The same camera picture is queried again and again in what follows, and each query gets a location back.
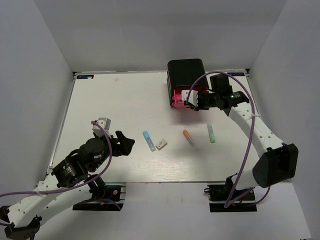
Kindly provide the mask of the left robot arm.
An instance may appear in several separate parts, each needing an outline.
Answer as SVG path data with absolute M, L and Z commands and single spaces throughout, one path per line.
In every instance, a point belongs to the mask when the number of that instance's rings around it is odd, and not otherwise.
M 14 205 L 0 208 L 1 225 L 10 240 L 32 240 L 49 219 L 72 208 L 80 211 L 120 211 L 124 185 L 108 184 L 95 172 L 113 157 L 128 156 L 135 144 L 121 131 L 109 135 L 94 130 L 93 138 L 71 151 L 45 180 Z

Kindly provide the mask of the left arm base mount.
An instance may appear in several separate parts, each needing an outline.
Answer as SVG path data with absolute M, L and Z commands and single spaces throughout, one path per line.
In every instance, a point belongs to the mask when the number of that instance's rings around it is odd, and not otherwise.
M 96 188 L 91 198 L 72 207 L 73 211 L 119 212 L 126 197 L 126 183 L 105 183 L 102 189 Z

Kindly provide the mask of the pink top drawer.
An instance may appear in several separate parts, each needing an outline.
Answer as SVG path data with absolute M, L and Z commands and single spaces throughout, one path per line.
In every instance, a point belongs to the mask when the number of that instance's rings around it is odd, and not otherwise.
M 173 108 L 185 108 L 184 101 L 182 98 L 182 91 L 189 91 L 191 86 L 177 86 L 170 93 L 170 106 Z M 193 90 L 195 91 L 205 91 L 209 89 L 205 85 L 196 85 Z

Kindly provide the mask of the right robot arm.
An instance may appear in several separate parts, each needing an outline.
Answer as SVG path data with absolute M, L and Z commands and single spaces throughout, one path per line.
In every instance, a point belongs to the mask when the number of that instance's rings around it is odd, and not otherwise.
M 226 195 L 236 200 L 244 190 L 255 187 L 268 188 L 292 179 L 296 174 L 299 150 L 293 143 L 286 144 L 277 137 L 256 112 L 254 101 L 242 83 L 241 91 L 233 91 L 229 80 L 236 78 L 226 72 L 208 73 L 212 90 L 196 90 L 193 84 L 186 94 L 185 103 L 192 109 L 218 108 L 233 120 L 248 137 L 245 157 L 253 147 L 258 160 L 250 170 L 242 161 L 239 172 L 226 179 Z

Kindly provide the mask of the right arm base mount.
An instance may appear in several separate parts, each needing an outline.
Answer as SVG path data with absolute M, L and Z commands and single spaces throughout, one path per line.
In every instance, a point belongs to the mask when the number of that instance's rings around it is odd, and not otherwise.
M 235 190 L 228 207 L 225 204 L 228 202 L 229 191 L 224 184 L 210 184 L 204 190 L 208 195 L 209 210 L 211 213 L 245 213 L 256 212 L 256 198 L 254 191 L 251 189 Z

